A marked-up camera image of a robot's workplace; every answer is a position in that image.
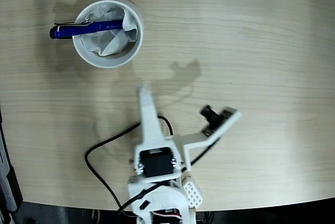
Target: wood grain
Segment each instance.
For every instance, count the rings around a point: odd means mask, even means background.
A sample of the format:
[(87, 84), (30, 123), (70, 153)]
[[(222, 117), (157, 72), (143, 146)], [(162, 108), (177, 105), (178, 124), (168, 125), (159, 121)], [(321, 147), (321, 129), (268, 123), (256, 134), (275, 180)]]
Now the wood grain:
[[(142, 83), (179, 134), (205, 124), (205, 104), (243, 112), (193, 168), (201, 210), (335, 197), (333, 0), (131, 0), (143, 12), (144, 41), (115, 70), (86, 64), (71, 41), (48, 36), (94, 1), (0, 1), (0, 105), (25, 201), (117, 208), (84, 152), (138, 120)], [(138, 137), (91, 157), (121, 202)]]

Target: white cup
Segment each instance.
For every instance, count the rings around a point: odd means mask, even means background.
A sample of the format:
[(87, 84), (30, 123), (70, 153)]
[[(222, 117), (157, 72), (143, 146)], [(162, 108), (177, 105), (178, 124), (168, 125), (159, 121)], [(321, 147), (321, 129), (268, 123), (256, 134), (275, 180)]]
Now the white cup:
[(111, 68), (116, 68), (116, 67), (119, 67), (119, 66), (122, 66), (128, 63), (131, 59), (133, 59), (136, 56), (137, 52), (139, 51), (142, 45), (142, 41), (143, 41), (144, 22), (143, 22), (143, 18), (138, 8), (133, 3), (127, 0), (103, 0), (103, 1), (92, 3), (88, 5), (86, 8), (84, 8), (79, 13), (75, 22), (81, 23), (82, 21), (84, 21), (86, 16), (96, 6), (99, 6), (101, 4), (114, 4), (118, 7), (128, 10), (131, 13), (131, 15), (134, 17), (137, 23), (137, 40), (135, 44), (133, 45), (133, 47), (125, 53), (124, 51), (119, 53), (118, 57), (115, 57), (113, 55), (100, 57), (97, 53), (88, 51), (84, 48), (82, 41), (80, 39), (80, 36), (73, 36), (72, 40), (73, 40), (73, 44), (74, 44), (76, 51), (78, 52), (80, 57), (84, 59), (85, 62), (93, 66), (99, 67), (99, 68), (111, 69)]

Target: silver pen clip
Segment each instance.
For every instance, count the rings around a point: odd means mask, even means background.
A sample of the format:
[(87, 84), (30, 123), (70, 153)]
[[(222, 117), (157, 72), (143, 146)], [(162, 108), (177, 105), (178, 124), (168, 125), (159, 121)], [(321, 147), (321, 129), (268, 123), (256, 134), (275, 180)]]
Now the silver pen clip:
[(91, 25), (94, 21), (92, 19), (86, 19), (82, 21), (81, 23), (74, 23), (74, 22), (68, 22), (68, 23), (55, 23), (53, 24), (53, 27), (57, 27), (57, 30), (59, 27), (63, 26), (72, 26), (72, 27), (86, 27), (88, 25)]

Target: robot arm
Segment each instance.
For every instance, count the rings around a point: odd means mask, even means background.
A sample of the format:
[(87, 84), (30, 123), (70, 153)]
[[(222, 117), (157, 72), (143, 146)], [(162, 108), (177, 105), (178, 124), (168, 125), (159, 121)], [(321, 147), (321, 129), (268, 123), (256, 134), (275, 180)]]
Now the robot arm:
[(241, 112), (226, 108), (218, 115), (206, 106), (201, 114), (209, 124), (202, 131), (164, 137), (150, 87), (139, 86), (137, 94), (142, 140), (134, 150), (135, 176), (128, 182), (129, 195), (133, 198), (155, 183), (162, 184), (131, 204), (138, 216), (137, 224), (195, 224), (195, 208), (202, 203), (202, 195), (190, 176), (182, 180), (182, 172), (191, 170), (189, 150), (213, 145), (241, 117)]

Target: white tissue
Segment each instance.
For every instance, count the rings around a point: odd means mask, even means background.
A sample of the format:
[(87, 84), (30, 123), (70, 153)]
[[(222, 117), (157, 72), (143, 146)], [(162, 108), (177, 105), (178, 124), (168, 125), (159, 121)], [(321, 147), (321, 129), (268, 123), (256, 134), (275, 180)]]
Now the white tissue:
[(137, 39), (137, 24), (133, 16), (125, 9), (112, 4), (103, 4), (92, 10), (86, 19), (93, 21), (121, 20), (122, 30), (113, 29), (80, 36), (83, 46), (88, 51), (104, 57), (120, 53), (129, 42)]

